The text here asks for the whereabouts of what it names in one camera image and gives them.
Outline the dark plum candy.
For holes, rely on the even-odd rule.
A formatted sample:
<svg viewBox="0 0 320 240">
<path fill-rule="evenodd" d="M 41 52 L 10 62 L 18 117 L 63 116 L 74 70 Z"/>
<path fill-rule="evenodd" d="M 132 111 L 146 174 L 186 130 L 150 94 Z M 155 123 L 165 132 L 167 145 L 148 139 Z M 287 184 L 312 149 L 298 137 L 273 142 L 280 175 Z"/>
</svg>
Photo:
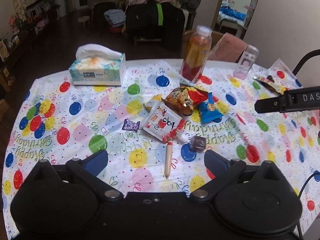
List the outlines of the dark plum candy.
<svg viewBox="0 0 320 240">
<path fill-rule="evenodd" d="M 191 138 L 189 146 L 195 152 L 203 152 L 207 147 L 206 138 L 195 135 Z"/>
</svg>

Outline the sausage stick snack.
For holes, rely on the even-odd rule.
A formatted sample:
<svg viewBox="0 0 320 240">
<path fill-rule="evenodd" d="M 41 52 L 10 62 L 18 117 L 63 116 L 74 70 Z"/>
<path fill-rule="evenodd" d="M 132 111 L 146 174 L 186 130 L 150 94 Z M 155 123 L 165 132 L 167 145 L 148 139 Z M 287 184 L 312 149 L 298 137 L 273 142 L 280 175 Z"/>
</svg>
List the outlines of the sausage stick snack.
<svg viewBox="0 0 320 240">
<path fill-rule="evenodd" d="M 167 143 L 167 151 L 165 158 L 164 176 L 166 179 L 169 178 L 171 173 L 171 161 L 172 161 L 172 140 Z"/>
</svg>

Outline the blue cookie packet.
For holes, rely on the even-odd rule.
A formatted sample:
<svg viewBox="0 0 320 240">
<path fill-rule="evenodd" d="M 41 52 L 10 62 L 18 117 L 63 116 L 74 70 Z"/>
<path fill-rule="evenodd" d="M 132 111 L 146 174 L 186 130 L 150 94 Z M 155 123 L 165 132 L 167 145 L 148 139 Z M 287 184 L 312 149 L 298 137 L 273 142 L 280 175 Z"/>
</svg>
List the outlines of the blue cookie packet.
<svg viewBox="0 0 320 240">
<path fill-rule="evenodd" d="M 208 93 L 207 99 L 199 104 L 199 113 L 202 124 L 209 123 L 223 116 L 215 105 L 212 93 Z"/>
</svg>

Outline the small purple candy wrapper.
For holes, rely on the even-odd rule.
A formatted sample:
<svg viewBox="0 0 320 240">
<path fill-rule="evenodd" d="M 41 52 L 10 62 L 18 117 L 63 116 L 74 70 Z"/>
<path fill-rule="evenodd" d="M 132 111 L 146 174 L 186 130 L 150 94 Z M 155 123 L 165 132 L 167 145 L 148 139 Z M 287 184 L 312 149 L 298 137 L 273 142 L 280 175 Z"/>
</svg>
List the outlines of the small purple candy wrapper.
<svg viewBox="0 0 320 240">
<path fill-rule="evenodd" d="M 122 130 L 136 132 L 138 131 L 139 126 L 140 126 L 140 121 L 134 122 L 130 119 L 125 119 L 122 126 Z"/>
</svg>

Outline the white red snack packet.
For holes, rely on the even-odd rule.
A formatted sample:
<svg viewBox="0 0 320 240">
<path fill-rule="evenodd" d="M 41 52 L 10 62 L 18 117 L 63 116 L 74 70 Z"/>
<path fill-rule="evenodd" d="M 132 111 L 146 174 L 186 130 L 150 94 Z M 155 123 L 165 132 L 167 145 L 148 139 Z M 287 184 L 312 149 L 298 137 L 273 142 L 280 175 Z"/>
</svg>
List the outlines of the white red snack packet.
<svg viewBox="0 0 320 240">
<path fill-rule="evenodd" d="M 185 120 L 164 103 L 153 104 L 148 116 L 140 122 L 140 128 L 162 143 L 179 138 L 183 133 Z"/>
</svg>

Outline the red yellow chip bag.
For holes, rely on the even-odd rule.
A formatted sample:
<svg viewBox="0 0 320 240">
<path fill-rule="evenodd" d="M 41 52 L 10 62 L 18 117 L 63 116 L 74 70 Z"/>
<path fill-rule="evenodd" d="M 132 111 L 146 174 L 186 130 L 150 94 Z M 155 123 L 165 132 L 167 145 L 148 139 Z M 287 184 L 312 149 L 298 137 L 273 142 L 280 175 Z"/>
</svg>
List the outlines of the red yellow chip bag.
<svg viewBox="0 0 320 240">
<path fill-rule="evenodd" d="M 208 92 L 190 86 L 173 89 L 164 99 L 164 103 L 172 110 L 189 116 L 197 105 L 208 99 Z"/>
</svg>

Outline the yellow triangular snack packet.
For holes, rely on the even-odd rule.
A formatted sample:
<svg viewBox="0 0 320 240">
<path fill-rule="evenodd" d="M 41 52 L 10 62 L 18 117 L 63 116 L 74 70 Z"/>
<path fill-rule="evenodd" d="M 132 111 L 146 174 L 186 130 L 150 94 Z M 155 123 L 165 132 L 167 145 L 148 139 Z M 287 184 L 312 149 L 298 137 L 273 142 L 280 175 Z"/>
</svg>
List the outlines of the yellow triangular snack packet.
<svg viewBox="0 0 320 240">
<path fill-rule="evenodd" d="M 152 98 L 144 102 L 144 107 L 149 112 L 151 111 L 153 105 L 157 102 L 162 102 L 162 94 L 154 95 Z"/>
</svg>

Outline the opened wrapper on tablecloth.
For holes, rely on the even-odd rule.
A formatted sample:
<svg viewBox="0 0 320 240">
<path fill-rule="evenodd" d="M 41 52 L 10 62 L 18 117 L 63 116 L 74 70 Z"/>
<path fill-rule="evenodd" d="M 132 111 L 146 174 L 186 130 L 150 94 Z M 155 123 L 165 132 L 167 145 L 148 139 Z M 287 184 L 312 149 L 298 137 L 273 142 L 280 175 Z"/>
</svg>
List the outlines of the opened wrapper on tablecloth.
<svg viewBox="0 0 320 240">
<path fill-rule="evenodd" d="M 281 85 L 277 85 L 276 83 L 272 82 L 268 78 L 265 78 L 260 75 L 254 75 L 253 79 L 260 82 L 264 87 L 266 87 L 272 93 L 276 93 L 278 95 L 283 95 L 285 91 L 289 90 L 288 88 Z"/>
</svg>

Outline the clear pink plastic case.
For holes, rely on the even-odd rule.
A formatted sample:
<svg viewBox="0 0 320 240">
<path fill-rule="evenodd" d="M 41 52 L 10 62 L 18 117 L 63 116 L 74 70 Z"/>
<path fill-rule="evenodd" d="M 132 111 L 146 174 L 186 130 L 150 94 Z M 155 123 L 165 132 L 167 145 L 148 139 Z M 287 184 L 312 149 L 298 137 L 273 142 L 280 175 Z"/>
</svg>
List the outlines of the clear pink plastic case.
<svg viewBox="0 0 320 240">
<path fill-rule="evenodd" d="M 259 55 L 259 49 L 250 44 L 244 49 L 233 76 L 244 80 Z"/>
</svg>

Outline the balloon birthday tablecloth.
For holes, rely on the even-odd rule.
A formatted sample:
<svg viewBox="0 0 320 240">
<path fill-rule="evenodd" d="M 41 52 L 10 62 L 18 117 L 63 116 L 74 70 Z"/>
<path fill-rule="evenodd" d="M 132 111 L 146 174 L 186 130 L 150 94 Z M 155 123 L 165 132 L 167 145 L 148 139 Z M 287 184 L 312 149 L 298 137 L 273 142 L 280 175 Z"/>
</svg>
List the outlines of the balloon birthday tablecloth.
<svg viewBox="0 0 320 240">
<path fill-rule="evenodd" d="M 144 130 L 122 129 L 125 119 L 141 121 L 144 104 L 178 87 L 180 60 L 127 61 L 121 87 L 76 86 L 68 71 L 36 79 L 17 114 L 5 153 L 2 200 L 8 239 L 18 233 L 10 204 L 35 164 L 64 164 L 99 150 L 108 165 L 99 178 L 122 193 L 191 193 L 215 178 L 203 153 L 175 142 L 171 174 L 164 176 L 166 146 Z M 307 231 L 319 216 L 319 112 L 258 114 L 254 104 L 271 93 L 254 79 L 270 76 L 296 89 L 299 81 L 281 61 L 266 69 L 254 65 L 245 80 L 233 76 L 236 64 L 208 61 L 199 85 L 211 92 L 222 117 L 202 122 L 198 110 L 185 117 L 184 135 L 204 137 L 207 148 L 247 164 L 273 161 L 301 196 L 300 224 Z"/>
</svg>

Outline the orange juice bottle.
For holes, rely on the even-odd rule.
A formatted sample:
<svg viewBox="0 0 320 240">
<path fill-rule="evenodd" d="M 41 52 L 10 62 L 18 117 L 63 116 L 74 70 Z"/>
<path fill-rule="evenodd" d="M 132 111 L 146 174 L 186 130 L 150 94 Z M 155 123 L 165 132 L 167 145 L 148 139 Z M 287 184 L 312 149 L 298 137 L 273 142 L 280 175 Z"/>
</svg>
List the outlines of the orange juice bottle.
<svg viewBox="0 0 320 240">
<path fill-rule="evenodd" d="M 212 29 L 205 25 L 198 25 L 193 38 L 205 38 L 208 41 L 206 45 L 197 45 L 195 41 L 190 40 L 188 52 L 185 54 L 180 69 L 180 74 L 187 80 L 195 83 L 203 72 L 204 65 L 208 59 L 211 48 Z"/>
</svg>

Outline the tissue box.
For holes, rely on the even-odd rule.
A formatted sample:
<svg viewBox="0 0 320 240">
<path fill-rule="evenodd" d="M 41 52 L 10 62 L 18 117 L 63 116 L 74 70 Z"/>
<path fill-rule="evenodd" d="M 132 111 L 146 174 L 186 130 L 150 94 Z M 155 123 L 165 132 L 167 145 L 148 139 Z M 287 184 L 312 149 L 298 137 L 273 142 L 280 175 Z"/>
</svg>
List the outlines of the tissue box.
<svg viewBox="0 0 320 240">
<path fill-rule="evenodd" d="M 99 44 L 86 44 L 76 50 L 69 67 L 75 85 L 122 86 L 126 73 L 124 53 Z"/>
</svg>

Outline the wooden chair far side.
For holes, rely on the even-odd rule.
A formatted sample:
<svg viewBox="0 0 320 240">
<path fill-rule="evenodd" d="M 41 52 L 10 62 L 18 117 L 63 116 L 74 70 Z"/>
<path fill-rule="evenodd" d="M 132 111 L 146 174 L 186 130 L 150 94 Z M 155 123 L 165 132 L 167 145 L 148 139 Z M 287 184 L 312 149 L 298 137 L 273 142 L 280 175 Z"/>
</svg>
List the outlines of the wooden chair far side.
<svg viewBox="0 0 320 240">
<path fill-rule="evenodd" d="M 180 47 L 180 58 L 183 59 L 185 57 L 185 54 L 188 52 L 188 44 L 189 41 L 195 41 L 197 45 L 206 45 L 208 41 L 205 41 L 205 38 L 199 37 L 199 38 L 193 38 L 196 30 L 187 30 L 183 33 L 182 39 L 181 39 L 181 47 Z M 223 37 L 223 33 L 212 31 L 211 34 L 211 48 L 210 50 L 217 44 L 217 42 Z"/>
</svg>

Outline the black bag green stripe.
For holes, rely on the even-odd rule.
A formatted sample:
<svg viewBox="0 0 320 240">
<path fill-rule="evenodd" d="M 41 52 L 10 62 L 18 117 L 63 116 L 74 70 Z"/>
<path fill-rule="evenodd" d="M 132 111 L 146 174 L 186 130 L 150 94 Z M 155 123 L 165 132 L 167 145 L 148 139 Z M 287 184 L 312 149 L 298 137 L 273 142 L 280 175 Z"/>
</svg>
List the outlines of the black bag green stripe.
<svg viewBox="0 0 320 240">
<path fill-rule="evenodd" d="M 170 47 L 180 44 L 185 16 L 170 3 L 148 0 L 126 10 L 126 33 L 130 38 L 161 40 Z"/>
</svg>

